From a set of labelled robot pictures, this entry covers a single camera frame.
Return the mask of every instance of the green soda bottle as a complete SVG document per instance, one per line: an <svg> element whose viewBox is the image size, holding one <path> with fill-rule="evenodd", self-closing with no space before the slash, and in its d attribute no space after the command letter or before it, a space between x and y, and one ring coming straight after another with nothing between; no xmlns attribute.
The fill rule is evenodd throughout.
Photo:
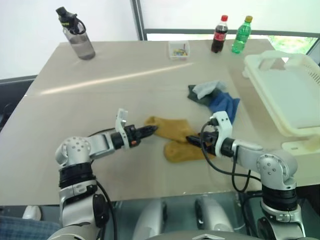
<svg viewBox="0 0 320 240"><path fill-rule="evenodd" d="M246 16L244 20L244 24L242 24L238 31L236 32L236 37L234 43L232 44L232 52L239 54L244 48L245 44L249 38L251 33L250 23L252 22L252 16Z"/></svg>

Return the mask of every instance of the red label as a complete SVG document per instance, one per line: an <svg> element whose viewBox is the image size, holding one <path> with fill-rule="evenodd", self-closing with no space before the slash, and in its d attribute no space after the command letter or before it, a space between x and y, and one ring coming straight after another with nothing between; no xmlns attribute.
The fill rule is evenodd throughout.
<svg viewBox="0 0 320 240"><path fill-rule="evenodd" d="M224 41L224 40L225 40L225 37L226 37L226 34L225 34L225 33L218 33L218 32L215 32L215 33L214 33L214 39L215 39L215 40Z"/></svg>

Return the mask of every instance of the blue jeans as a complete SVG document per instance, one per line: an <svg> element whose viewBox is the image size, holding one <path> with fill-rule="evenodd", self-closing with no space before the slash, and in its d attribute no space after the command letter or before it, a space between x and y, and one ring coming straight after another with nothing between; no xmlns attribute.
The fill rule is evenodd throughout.
<svg viewBox="0 0 320 240"><path fill-rule="evenodd" d="M0 240L47 240L60 228L55 222L0 216Z"/></svg>

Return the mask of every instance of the red cap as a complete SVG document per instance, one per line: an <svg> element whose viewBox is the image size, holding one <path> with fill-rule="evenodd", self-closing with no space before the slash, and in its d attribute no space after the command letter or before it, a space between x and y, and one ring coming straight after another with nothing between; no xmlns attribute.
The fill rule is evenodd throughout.
<svg viewBox="0 0 320 240"><path fill-rule="evenodd" d="M228 15L222 15L221 21L226 22L228 20Z"/></svg>

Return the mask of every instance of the yellow bottle cap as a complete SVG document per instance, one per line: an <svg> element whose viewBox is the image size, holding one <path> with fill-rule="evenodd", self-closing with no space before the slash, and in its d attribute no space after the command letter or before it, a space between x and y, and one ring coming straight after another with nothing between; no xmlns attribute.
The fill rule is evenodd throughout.
<svg viewBox="0 0 320 240"><path fill-rule="evenodd" d="M247 22L247 23L251 23L252 22L252 16L246 16L244 21Z"/></svg>

